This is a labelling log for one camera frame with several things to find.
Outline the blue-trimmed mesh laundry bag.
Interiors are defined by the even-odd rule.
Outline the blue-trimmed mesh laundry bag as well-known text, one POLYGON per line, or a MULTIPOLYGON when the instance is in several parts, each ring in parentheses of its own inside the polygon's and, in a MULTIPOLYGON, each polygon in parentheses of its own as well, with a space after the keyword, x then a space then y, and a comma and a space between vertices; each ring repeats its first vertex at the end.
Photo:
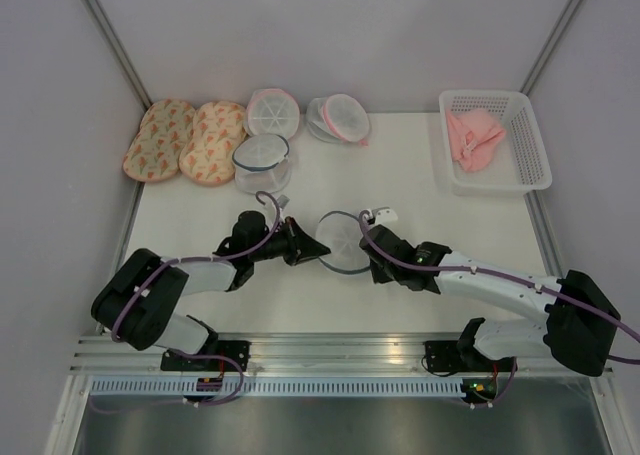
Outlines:
POLYGON ((330 253, 320 257, 325 268, 341 275, 360 275, 369 271, 368 255, 360 248, 362 234, 358 219, 335 210, 323 215, 316 227, 315 239, 330 253))

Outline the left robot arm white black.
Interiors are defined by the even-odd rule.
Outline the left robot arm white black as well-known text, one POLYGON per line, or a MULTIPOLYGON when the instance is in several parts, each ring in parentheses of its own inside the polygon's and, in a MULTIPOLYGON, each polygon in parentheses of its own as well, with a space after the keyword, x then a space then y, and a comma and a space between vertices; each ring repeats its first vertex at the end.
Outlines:
POLYGON ((97 295, 91 316, 119 343, 138 351, 163 349, 164 371, 240 372, 248 351, 222 345, 205 322, 176 314, 179 300, 207 291, 235 291, 261 261, 280 258, 297 266, 330 252, 292 217, 269 225, 261 213, 244 211, 209 257, 163 260, 149 249, 136 250, 97 295))

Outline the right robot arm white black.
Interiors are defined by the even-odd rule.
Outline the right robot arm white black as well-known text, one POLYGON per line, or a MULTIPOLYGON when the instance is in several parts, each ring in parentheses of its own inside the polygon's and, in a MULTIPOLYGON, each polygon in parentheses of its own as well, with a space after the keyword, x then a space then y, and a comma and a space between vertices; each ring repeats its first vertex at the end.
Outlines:
POLYGON ((477 300, 515 314, 507 322, 470 320, 456 346, 459 363, 551 357, 581 375, 600 376, 621 316, 587 274, 563 278, 506 273, 433 242, 410 245, 383 225, 364 230, 360 248, 375 283, 477 300))

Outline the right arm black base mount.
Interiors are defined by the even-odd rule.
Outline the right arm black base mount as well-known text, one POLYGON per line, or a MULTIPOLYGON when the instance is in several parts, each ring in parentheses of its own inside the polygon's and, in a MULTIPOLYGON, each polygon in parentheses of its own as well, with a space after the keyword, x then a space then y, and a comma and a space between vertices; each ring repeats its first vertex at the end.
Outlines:
POLYGON ((438 375, 493 371, 492 361, 472 347, 459 346, 454 340, 425 341, 424 350, 428 371, 438 375))

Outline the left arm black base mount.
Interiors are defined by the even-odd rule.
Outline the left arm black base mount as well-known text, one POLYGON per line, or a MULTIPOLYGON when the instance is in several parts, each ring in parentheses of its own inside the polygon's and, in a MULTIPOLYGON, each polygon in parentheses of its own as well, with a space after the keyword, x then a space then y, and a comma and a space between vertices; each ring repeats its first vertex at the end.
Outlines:
POLYGON ((160 370, 164 372, 232 372, 247 369, 250 358, 250 342, 247 340, 206 341, 195 354, 178 350, 166 350, 160 370))

